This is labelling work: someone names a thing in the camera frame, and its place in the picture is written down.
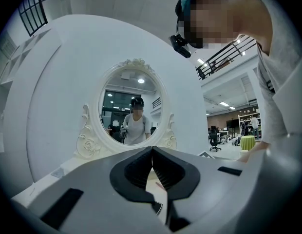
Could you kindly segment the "black grid window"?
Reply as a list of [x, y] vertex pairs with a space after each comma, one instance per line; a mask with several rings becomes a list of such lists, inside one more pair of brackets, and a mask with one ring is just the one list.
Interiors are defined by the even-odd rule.
[[48, 23], [42, 0], [23, 0], [18, 7], [18, 12], [30, 37]]

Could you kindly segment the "clear sticker sheet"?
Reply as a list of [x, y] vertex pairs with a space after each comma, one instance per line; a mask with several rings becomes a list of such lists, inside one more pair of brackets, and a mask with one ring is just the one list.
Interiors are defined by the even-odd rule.
[[63, 168], [59, 167], [57, 168], [56, 170], [54, 170], [52, 173], [51, 173], [52, 176], [56, 177], [56, 178], [63, 178], [65, 175], [66, 175], [66, 172]]

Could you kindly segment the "oval white-framed mirror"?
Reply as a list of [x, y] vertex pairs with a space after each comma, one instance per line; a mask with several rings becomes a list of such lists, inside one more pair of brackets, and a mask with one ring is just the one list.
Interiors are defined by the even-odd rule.
[[[162, 112], [161, 123], [150, 138], [139, 144], [125, 145], [108, 136], [101, 121], [99, 107], [103, 103], [103, 92], [113, 75], [130, 69], [141, 71], [154, 81], [159, 88]], [[171, 112], [167, 90], [159, 75], [141, 58], [128, 59], [108, 69], [100, 78], [90, 104], [83, 106], [82, 117], [84, 118], [84, 125], [77, 138], [75, 152], [75, 155], [80, 158], [95, 160], [145, 146], [166, 147], [171, 150], [177, 149], [177, 139], [172, 130], [174, 114]]]

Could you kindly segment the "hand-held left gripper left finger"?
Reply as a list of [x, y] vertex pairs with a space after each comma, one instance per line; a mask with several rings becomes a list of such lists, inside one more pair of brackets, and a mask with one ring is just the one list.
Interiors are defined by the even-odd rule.
[[39, 218], [41, 233], [166, 234], [152, 208], [152, 194], [131, 184], [123, 168], [116, 177], [131, 200], [120, 195], [110, 180], [115, 165], [149, 150], [139, 148], [89, 161], [45, 189], [29, 206]]

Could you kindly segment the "white shelf unit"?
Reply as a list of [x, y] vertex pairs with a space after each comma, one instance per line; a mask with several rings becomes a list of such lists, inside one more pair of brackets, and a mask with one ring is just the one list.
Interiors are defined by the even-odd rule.
[[14, 77], [32, 49], [32, 43], [35, 39], [29, 38], [17, 46], [7, 31], [0, 36], [0, 113], [4, 111]]

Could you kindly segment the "yellow-green round table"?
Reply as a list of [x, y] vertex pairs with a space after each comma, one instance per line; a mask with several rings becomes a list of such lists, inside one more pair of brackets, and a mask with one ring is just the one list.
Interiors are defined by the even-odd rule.
[[241, 150], [250, 151], [255, 146], [255, 136], [242, 136], [240, 147]]

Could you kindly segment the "black square compact case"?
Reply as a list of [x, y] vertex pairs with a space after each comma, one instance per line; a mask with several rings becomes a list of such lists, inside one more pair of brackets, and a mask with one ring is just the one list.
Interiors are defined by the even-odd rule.
[[156, 215], [159, 215], [161, 213], [161, 210], [163, 208], [163, 204], [160, 202], [155, 201], [152, 205], [151, 205], [152, 209], [154, 210], [154, 212], [156, 213]]

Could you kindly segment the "black metal railing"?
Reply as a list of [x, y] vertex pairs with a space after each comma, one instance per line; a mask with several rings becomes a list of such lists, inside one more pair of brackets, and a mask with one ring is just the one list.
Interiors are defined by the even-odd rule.
[[240, 57], [244, 57], [253, 49], [256, 49], [256, 40], [250, 36], [241, 35], [196, 67], [199, 80], [211, 76]]

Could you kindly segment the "black office chair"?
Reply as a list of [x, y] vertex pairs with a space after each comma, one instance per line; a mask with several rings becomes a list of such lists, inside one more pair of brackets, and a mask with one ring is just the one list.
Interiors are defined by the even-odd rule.
[[210, 132], [209, 137], [210, 137], [210, 144], [211, 144], [210, 151], [217, 152], [217, 151], [221, 150], [221, 148], [217, 146], [219, 144], [219, 142], [217, 140], [217, 134]]

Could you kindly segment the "person's grey top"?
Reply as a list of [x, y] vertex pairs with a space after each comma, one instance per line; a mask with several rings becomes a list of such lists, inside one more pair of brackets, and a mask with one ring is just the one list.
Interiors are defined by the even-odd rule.
[[264, 98], [262, 141], [302, 133], [302, 41], [276, 0], [261, 0], [272, 22], [270, 53], [258, 49], [258, 80]]

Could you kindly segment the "white ornate vanity table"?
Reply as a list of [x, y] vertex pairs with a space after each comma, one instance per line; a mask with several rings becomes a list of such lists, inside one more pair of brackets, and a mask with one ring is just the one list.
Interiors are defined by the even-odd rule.
[[[167, 189], [163, 186], [162, 180], [163, 177], [159, 175], [153, 168], [152, 160], [152, 151], [153, 148], [157, 146], [148, 146], [141, 148], [149, 148], [149, 151], [146, 151], [143, 154], [136, 154], [131, 161], [122, 161], [115, 165], [110, 173], [111, 184], [115, 187], [115, 190], [122, 195], [127, 200], [131, 200], [130, 194], [125, 191], [122, 185], [118, 185], [120, 179], [118, 179], [116, 171], [120, 168], [124, 169], [124, 175], [126, 179], [133, 185], [138, 188], [145, 189], [146, 192], [153, 195], [154, 201], [160, 202], [163, 204], [163, 208], [159, 215], [160, 221], [163, 224], [166, 224], [168, 219], [168, 193]], [[158, 147], [167, 150], [171, 150], [166, 147]], [[83, 158], [71, 158], [65, 163], [65, 168], [68, 169], [68, 173], [76, 169], [77, 167], [93, 160], [83, 159]], [[26, 222], [34, 228], [38, 233], [41, 233], [41, 224], [39, 223], [39, 218], [35, 216], [29, 210], [30, 204], [34, 199], [42, 193], [45, 189], [53, 185], [55, 182], [59, 181], [59, 178], [56, 178], [52, 175], [47, 175], [44, 178], [40, 179], [38, 182], [31, 185], [29, 188], [25, 189], [21, 193], [17, 194], [12, 198], [12, 203], [17, 212], [26, 220]], [[159, 182], [165, 190], [160, 188], [155, 184]]]

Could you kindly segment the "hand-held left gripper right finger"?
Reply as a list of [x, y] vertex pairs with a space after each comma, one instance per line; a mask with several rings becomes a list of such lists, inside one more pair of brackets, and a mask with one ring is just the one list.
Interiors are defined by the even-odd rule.
[[167, 189], [168, 219], [156, 234], [259, 234], [265, 228], [259, 199], [265, 153], [248, 162], [199, 157], [155, 147], [154, 170]]

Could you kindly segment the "person's right forearm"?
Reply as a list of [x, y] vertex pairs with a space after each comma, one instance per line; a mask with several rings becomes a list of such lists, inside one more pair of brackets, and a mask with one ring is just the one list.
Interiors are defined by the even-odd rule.
[[241, 156], [238, 161], [240, 162], [247, 162], [249, 157], [254, 154], [256, 151], [266, 150], [270, 146], [269, 143], [264, 141], [258, 142], [251, 150], [248, 151], [247, 154]]

